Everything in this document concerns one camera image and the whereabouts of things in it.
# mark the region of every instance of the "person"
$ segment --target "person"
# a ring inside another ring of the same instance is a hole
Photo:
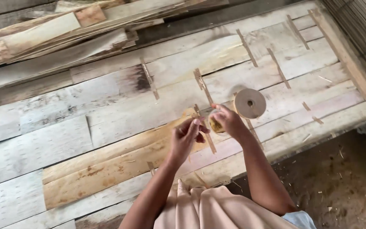
[[[172,132],[171,149],[146,188],[138,196],[120,229],[315,229],[304,211],[297,211],[284,185],[268,163],[257,140],[239,115],[223,105],[211,117],[236,139],[244,152],[252,200],[233,195],[225,186],[189,189],[181,180],[171,190],[175,174],[194,141],[205,143],[203,117],[187,119]]]

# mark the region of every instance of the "hand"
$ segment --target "hand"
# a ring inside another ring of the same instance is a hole
[[[248,128],[242,122],[241,117],[221,104],[212,104],[213,108],[219,109],[219,112],[215,112],[210,115],[210,118],[214,118],[221,123],[225,131],[241,143],[242,139],[246,139],[251,134]]]
[[[176,166],[181,166],[189,156],[194,141],[198,143],[206,143],[206,140],[200,133],[210,133],[205,126],[200,125],[204,121],[204,117],[190,118],[175,127],[172,131],[171,149],[167,159]]]

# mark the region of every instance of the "light blue shirt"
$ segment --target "light blue shirt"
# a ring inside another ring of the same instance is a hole
[[[300,229],[316,229],[312,218],[305,211],[286,213],[282,218]]]

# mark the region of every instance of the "tape roll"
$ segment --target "tape roll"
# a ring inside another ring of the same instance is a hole
[[[261,92],[247,88],[237,93],[234,106],[240,116],[255,119],[265,112],[266,100]]]

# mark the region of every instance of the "person's right hand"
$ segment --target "person's right hand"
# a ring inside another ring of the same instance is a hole
[[[242,139],[249,137],[251,132],[242,122],[241,117],[228,109],[226,106],[221,104],[212,104],[213,108],[219,109],[220,111],[210,115],[210,118],[214,118],[216,121],[221,123],[225,131],[231,135],[234,139],[240,142]]]

